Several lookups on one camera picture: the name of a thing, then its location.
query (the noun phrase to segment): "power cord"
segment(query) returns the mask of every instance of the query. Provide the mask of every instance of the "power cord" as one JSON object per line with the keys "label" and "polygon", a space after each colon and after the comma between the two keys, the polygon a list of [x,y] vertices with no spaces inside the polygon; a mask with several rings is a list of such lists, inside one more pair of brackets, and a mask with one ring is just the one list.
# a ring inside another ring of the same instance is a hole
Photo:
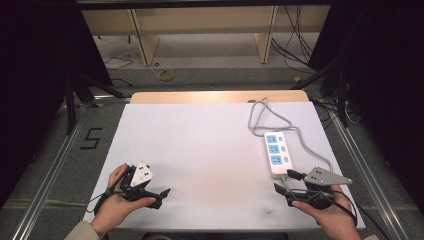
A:
{"label": "power cord", "polygon": [[349,200],[350,205],[352,206],[353,211],[355,212],[355,215],[351,211],[349,211],[348,209],[346,209],[345,207],[340,205],[340,203],[333,201],[332,199],[327,198],[327,197],[324,197],[324,199],[331,202],[332,204],[334,204],[335,206],[337,206],[338,208],[343,210],[345,213],[347,213],[349,216],[351,216],[353,221],[355,222],[355,226],[357,226],[358,225],[358,213],[356,212],[356,208],[355,208],[355,205],[353,204],[352,200],[350,200],[350,198],[346,194],[344,194],[343,192],[333,191],[333,193],[342,194],[347,200]]}
{"label": "power cord", "polygon": [[364,213],[368,217],[368,219],[371,220],[371,222],[377,227],[377,229],[381,232],[381,234],[384,236],[384,238],[389,240],[389,236],[383,230],[383,228],[377,223],[377,221],[375,221],[375,219],[373,217],[371,217],[371,215],[367,211],[365,211],[365,209],[363,207],[361,207],[357,202],[355,202],[355,204],[358,207],[359,211]]}
{"label": "power cord", "polygon": [[[255,107],[258,104],[262,104],[263,108],[260,110],[259,115],[257,117],[257,121],[252,124],[252,118],[253,118],[253,111],[255,110]],[[267,127],[267,126],[259,126],[259,121],[262,117],[262,114],[264,113],[265,109],[268,109],[268,111],[270,111],[272,114],[274,114],[276,117],[280,118],[281,120],[285,121],[288,126],[285,127]],[[248,120],[248,124],[247,127],[249,128],[249,130],[252,132],[253,135],[257,136],[257,137],[263,137],[264,134],[259,134],[257,133],[258,130],[266,130],[266,131],[274,131],[274,132],[278,132],[278,131],[295,131],[299,137],[300,143],[302,144],[303,148],[306,150],[306,152],[308,152],[309,154],[315,156],[316,158],[318,158],[319,160],[327,163],[327,165],[329,166],[329,169],[331,172],[333,172],[333,164],[331,163],[330,160],[328,160],[327,158],[321,156],[320,154],[314,152],[312,149],[310,149],[304,139],[303,139],[303,135],[301,130],[296,127],[293,126],[293,124],[291,123],[290,120],[288,120],[287,118],[279,115],[278,113],[274,112],[268,105],[268,98],[263,98],[260,101],[256,101],[255,103],[253,103],[251,109],[250,109],[250,114],[249,114],[249,120]]]}

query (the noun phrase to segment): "hand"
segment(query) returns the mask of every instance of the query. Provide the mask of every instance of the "hand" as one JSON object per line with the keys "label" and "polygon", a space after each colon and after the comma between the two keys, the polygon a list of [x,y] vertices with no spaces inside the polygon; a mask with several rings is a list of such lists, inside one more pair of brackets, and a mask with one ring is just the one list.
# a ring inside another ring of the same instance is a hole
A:
{"label": "hand", "polygon": [[[112,186],[126,168],[127,164],[124,163],[110,174],[108,187]],[[91,226],[102,239],[107,232],[121,224],[134,210],[148,206],[155,201],[155,198],[142,198],[134,202],[128,202],[121,195],[113,194],[102,204],[96,217],[91,222]]]}
{"label": "hand", "polygon": [[[342,194],[335,192],[343,192],[341,187],[339,185],[333,185],[331,186],[331,189],[334,192],[334,200],[349,211],[352,211],[349,200]],[[329,208],[324,210],[319,210],[307,203],[294,201],[293,206],[315,218],[318,224],[332,239],[361,239],[356,231],[356,227],[351,216],[335,205],[331,205]]]}

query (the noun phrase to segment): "wire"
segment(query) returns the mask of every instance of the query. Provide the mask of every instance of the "wire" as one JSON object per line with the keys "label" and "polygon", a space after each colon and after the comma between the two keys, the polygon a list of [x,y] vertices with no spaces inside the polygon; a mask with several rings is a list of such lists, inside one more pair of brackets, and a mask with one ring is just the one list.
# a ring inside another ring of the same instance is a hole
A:
{"label": "wire", "polygon": [[[257,117],[257,121],[256,123],[254,123],[252,125],[252,118],[253,118],[253,111],[255,110],[255,107],[257,104],[262,104],[264,107],[260,110],[259,115]],[[285,121],[288,126],[285,127],[266,127],[266,126],[259,126],[259,121],[262,117],[263,112],[265,111],[265,109],[268,109],[268,111],[270,111],[272,114],[274,114],[276,117],[280,118],[281,120]],[[253,135],[257,136],[257,137],[263,137],[264,134],[258,134],[256,131],[257,130],[267,130],[267,131],[274,131],[274,132],[278,132],[278,131],[295,131],[297,133],[297,136],[299,137],[300,143],[302,144],[303,148],[306,150],[306,152],[308,152],[309,154],[315,156],[316,158],[318,158],[319,160],[327,163],[329,169],[331,172],[333,172],[333,164],[331,163],[330,160],[328,160],[327,158],[321,156],[320,154],[314,152],[312,149],[310,149],[304,139],[303,139],[303,135],[302,135],[302,131],[296,127],[293,126],[293,124],[291,123],[291,121],[281,115],[279,115],[278,113],[274,112],[268,105],[268,98],[263,98],[260,101],[256,101],[255,103],[253,103],[252,108],[250,109],[250,114],[249,114],[249,120],[248,120],[248,124],[247,127],[249,128],[249,130],[252,132]]]}
{"label": "wire", "polygon": [[302,7],[301,6],[297,6],[296,8],[296,23],[293,24],[293,20],[289,14],[289,11],[287,9],[287,6],[284,6],[287,16],[290,20],[290,24],[293,28],[293,34],[296,34],[297,38],[299,39],[299,43],[300,43],[300,48],[302,50],[303,56],[306,59],[306,61],[309,61],[310,58],[310,53],[309,50],[311,50],[311,48],[309,47],[309,45],[306,43],[303,34],[301,33],[301,13],[302,13]]}
{"label": "wire", "polygon": [[178,86],[178,87],[187,87],[187,88],[195,88],[195,87],[205,87],[205,88],[210,88],[213,90],[217,90],[217,91],[225,91],[225,89],[219,89],[216,87],[212,87],[212,86],[208,86],[208,85],[184,85],[184,84],[177,84],[177,83],[165,83],[161,80],[161,78],[158,76],[158,74],[155,72],[155,70],[153,70],[152,67],[148,66],[150,70],[152,70],[152,72],[155,74],[156,79],[158,80],[158,82],[162,85],[169,85],[169,86]]}
{"label": "wire", "polygon": [[128,86],[130,86],[130,87],[133,87],[133,86],[134,86],[133,84],[131,84],[131,83],[129,83],[129,82],[127,82],[127,81],[125,81],[125,80],[124,80],[124,79],[122,79],[122,78],[112,78],[112,81],[122,81],[122,82],[124,82],[124,83],[128,84]]}
{"label": "wire", "polygon": [[283,177],[281,178],[281,180],[283,180],[283,185],[284,187],[286,187],[287,191],[289,191],[290,195],[292,195],[294,200],[297,200],[296,196],[293,193],[294,189],[289,188],[289,186],[287,185],[287,178],[283,175]]}
{"label": "wire", "polygon": [[123,59],[123,58],[120,58],[120,57],[112,57],[112,58],[110,58],[109,60],[107,60],[107,61],[105,61],[105,62],[103,62],[103,63],[108,63],[109,61],[111,61],[112,59],[119,59],[119,60],[121,60],[121,61],[127,61],[127,62],[129,62],[129,63],[127,63],[127,64],[124,64],[124,65],[122,65],[122,66],[120,66],[120,67],[117,67],[117,68],[108,68],[108,69],[110,69],[110,70],[118,70],[118,69],[121,69],[121,68],[123,68],[123,67],[126,67],[126,66],[128,66],[128,65],[130,65],[130,64],[132,64],[133,63],[133,60],[131,60],[131,59]]}
{"label": "wire", "polygon": [[346,113],[346,117],[347,117],[347,119],[349,119],[349,121],[351,122],[351,123],[353,123],[353,124],[358,124],[359,123],[359,121],[361,120],[361,117],[360,116],[358,116],[358,119],[356,119],[356,121],[353,121],[351,118],[350,118],[350,116],[349,116],[349,113],[347,112],[347,105],[349,104],[349,101],[346,101],[346,104],[345,104],[345,113]]}
{"label": "wire", "polygon": [[338,115],[335,115],[331,121],[324,127],[324,130],[327,129],[328,126],[330,126],[330,124],[338,117]]}
{"label": "wire", "polygon": [[364,208],[362,208],[357,202],[355,202],[356,206],[359,208],[359,210],[364,213],[370,220],[372,223],[374,223],[374,225],[378,228],[378,230],[381,232],[381,234],[383,234],[384,238],[389,240],[389,236],[387,236],[387,233],[383,230],[383,228],[377,223],[377,221],[375,221],[375,219],[373,217],[371,217],[371,215],[365,211]]}
{"label": "wire", "polygon": [[274,38],[271,38],[271,41],[272,41],[271,42],[272,46],[275,48],[275,50],[277,50],[278,53],[280,53],[281,55],[283,55],[284,57],[286,57],[290,60],[297,61],[297,62],[304,64],[305,66],[308,66],[307,62],[304,62],[300,58],[296,57],[293,53],[289,52],[286,48],[283,48],[280,44],[277,43],[277,41]]}
{"label": "wire", "polygon": [[116,189],[116,185],[118,185],[119,181],[121,181],[121,179],[130,171],[131,171],[131,168],[127,167],[127,169],[115,180],[115,182],[112,184],[112,186],[106,188],[106,191],[103,192],[102,194],[91,199],[88,203],[90,203],[90,202],[92,202],[92,201],[94,201],[94,200],[96,200],[97,198],[100,197],[100,199],[97,201],[96,206],[93,208],[93,210],[87,209],[86,212],[88,212],[88,213],[94,212],[94,215],[96,215],[97,211],[100,209],[101,205],[103,204],[104,201],[106,201],[106,199],[108,197],[110,197],[111,195],[113,195],[115,193],[123,193],[123,191]]}
{"label": "wire", "polygon": [[349,211],[348,209],[346,209],[345,207],[343,207],[342,205],[340,205],[338,202],[335,202],[335,201],[333,201],[333,200],[331,200],[331,199],[327,199],[327,200],[329,200],[330,202],[332,202],[334,205],[336,205],[337,207],[339,207],[340,209],[342,209],[344,212],[346,212],[346,213],[348,213],[352,218],[354,218],[353,220],[355,221],[355,226],[357,226],[358,225],[358,213],[356,212],[356,208],[355,208],[355,205],[353,205],[353,202],[352,202],[352,200],[350,200],[350,198],[346,195],[346,194],[344,194],[343,192],[340,192],[340,191],[333,191],[333,193],[339,193],[339,194],[342,194],[347,200],[349,200],[349,202],[350,202],[350,205],[352,206],[352,208],[353,208],[353,211],[355,212],[355,214],[352,214],[352,212],[351,211]]}
{"label": "wire", "polygon": [[325,110],[325,112],[327,113],[327,117],[325,118],[325,119],[319,119],[321,122],[326,122],[326,121],[328,121],[329,119],[330,119],[330,112],[329,112],[329,110],[327,109],[327,107],[326,106],[324,106],[324,105],[322,105],[322,104],[318,104],[318,103],[315,103],[315,102],[313,102],[312,101],[312,103],[314,104],[314,106],[315,107],[319,107],[319,108],[322,108],[322,109],[324,109]]}
{"label": "wire", "polygon": [[[31,203],[32,199],[9,199],[6,201],[6,204],[11,204],[13,206],[24,206],[28,203]],[[54,199],[47,199],[45,201],[45,206],[63,206],[63,207],[87,207],[87,204],[83,203],[71,203],[71,202],[63,202]]]}

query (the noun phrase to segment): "metal rail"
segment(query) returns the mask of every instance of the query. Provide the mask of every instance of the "metal rail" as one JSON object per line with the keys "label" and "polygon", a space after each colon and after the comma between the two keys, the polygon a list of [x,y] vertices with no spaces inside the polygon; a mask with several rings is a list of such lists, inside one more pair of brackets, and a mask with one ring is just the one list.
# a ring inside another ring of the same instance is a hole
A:
{"label": "metal rail", "polygon": [[392,238],[399,240],[409,239],[407,232],[399,220],[399,217],[394,211],[389,199],[387,199],[386,195],[384,194],[377,179],[375,179],[372,170],[368,166],[367,161],[356,145],[356,142],[350,134],[349,129],[343,127],[343,124],[339,121],[338,118],[335,120],[335,125]]}
{"label": "metal rail", "polygon": [[60,170],[62,169],[62,166],[69,154],[69,151],[71,150],[76,136],[78,135],[81,129],[82,122],[84,121],[85,116],[87,115],[87,112],[90,109],[90,105],[91,104],[83,104],[81,106],[78,112],[78,121],[75,128],[69,135],[66,136],[37,194],[35,195],[24,216],[19,222],[15,230],[15,234],[13,235],[13,240],[28,239],[32,228],[34,227],[37,218],[40,215],[41,210],[43,209],[44,202],[50,194],[50,191],[54,183],[56,182],[57,176],[59,175]]}

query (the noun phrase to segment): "power strip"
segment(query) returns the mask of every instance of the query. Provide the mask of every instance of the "power strip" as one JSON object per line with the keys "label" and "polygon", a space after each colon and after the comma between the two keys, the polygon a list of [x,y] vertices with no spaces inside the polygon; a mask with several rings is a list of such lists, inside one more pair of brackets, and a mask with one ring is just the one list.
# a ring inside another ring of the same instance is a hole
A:
{"label": "power strip", "polygon": [[286,137],[282,132],[267,132],[264,134],[264,140],[271,175],[280,178],[287,174],[287,169],[293,169]]}

